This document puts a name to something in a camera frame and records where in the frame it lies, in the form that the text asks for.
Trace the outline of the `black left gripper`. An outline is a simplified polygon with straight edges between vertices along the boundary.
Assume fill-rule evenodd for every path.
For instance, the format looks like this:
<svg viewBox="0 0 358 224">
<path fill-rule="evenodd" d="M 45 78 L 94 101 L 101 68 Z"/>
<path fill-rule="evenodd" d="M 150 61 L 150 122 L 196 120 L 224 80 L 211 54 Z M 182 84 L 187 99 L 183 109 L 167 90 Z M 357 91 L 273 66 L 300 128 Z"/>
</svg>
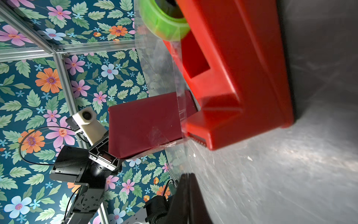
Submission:
<svg viewBox="0 0 358 224">
<path fill-rule="evenodd" d="M 89 149 L 89 159 L 92 161 L 90 170 L 95 177 L 107 178 L 122 171 L 123 160 L 109 153 L 109 133 L 105 133 Z"/>
</svg>

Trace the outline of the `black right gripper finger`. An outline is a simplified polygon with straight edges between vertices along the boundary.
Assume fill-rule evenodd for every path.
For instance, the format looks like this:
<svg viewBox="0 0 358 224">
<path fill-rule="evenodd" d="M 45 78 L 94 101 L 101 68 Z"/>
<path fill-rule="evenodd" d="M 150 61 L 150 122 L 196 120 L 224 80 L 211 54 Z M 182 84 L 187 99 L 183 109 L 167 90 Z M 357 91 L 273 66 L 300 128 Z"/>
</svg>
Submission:
<svg viewBox="0 0 358 224">
<path fill-rule="evenodd" d="M 211 224 L 195 174 L 182 174 L 167 214 L 169 224 Z"/>
</svg>

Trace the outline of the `maroon wrapping paper sheet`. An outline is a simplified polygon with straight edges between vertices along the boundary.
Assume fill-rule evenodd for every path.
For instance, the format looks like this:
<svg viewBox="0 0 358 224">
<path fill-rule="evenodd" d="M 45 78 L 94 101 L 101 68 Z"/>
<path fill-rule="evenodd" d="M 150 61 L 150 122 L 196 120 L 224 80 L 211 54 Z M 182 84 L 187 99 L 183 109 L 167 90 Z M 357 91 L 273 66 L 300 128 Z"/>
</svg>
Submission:
<svg viewBox="0 0 358 224">
<path fill-rule="evenodd" d="M 176 92 L 108 109 L 109 153 L 129 159 L 183 138 Z"/>
</svg>

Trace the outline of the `red tape dispenser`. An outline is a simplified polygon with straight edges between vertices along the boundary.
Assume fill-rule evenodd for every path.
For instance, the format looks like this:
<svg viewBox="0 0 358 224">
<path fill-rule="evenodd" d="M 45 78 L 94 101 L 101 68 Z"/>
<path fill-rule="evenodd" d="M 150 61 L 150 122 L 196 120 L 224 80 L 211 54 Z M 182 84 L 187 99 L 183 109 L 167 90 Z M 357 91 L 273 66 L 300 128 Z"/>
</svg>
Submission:
<svg viewBox="0 0 358 224">
<path fill-rule="evenodd" d="M 276 1 L 139 1 L 200 105 L 187 137 L 217 150 L 294 123 Z"/>
</svg>

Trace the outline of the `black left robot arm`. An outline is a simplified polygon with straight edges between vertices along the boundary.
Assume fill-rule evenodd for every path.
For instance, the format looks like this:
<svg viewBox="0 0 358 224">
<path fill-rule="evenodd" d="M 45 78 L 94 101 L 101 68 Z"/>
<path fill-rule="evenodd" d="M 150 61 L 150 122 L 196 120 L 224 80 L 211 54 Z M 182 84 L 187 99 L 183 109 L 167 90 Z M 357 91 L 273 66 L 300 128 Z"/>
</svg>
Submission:
<svg viewBox="0 0 358 224">
<path fill-rule="evenodd" d="M 104 201 L 106 181 L 122 169 L 121 160 L 109 153 L 109 134 L 90 149 L 64 146 L 50 178 L 78 185 L 74 202 L 66 209 L 62 223 L 87 224 Z"/>
</svg>

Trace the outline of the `clear tape piece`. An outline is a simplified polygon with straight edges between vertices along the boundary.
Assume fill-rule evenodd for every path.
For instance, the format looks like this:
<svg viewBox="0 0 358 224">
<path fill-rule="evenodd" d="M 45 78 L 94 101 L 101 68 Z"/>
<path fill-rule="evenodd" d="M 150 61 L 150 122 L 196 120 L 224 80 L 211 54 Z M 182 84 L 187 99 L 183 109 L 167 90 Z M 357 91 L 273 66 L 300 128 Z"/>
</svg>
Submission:
<svg viewBox="0 0 358 224">
<path fill-rule="evenodd" d="M 179 67 L 171 56 L 171 52 L 160 39 L 141 39 L 136 41 L 142 58 L 140 65 L 148 87 L 149 97 L 176 92 L 180 113 L 183 138 L 158 148 L 148 150 L 142 155 L 158 152 L 167 147 L 185 145 L 189 140 L 184 128 L 188 116 L 197 112 L 195 100 L 189 91 Z"/>
</svg>

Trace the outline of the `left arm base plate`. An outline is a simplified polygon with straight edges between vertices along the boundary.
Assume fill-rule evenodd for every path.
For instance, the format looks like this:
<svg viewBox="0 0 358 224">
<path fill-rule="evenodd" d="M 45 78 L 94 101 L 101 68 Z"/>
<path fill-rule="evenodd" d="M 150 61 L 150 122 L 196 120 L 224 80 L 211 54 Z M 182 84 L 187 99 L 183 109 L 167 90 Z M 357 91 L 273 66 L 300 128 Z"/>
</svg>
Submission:
<svg viewBox="0 0 358 224">
<path fill-rule="evenodd" d="M 145 221 L 149 224 L 169 224 L 167 219 L 169 209 L 172 205 L 174 196 L 155 196 L 145 203 L 147 217 Z"/>
</svg>

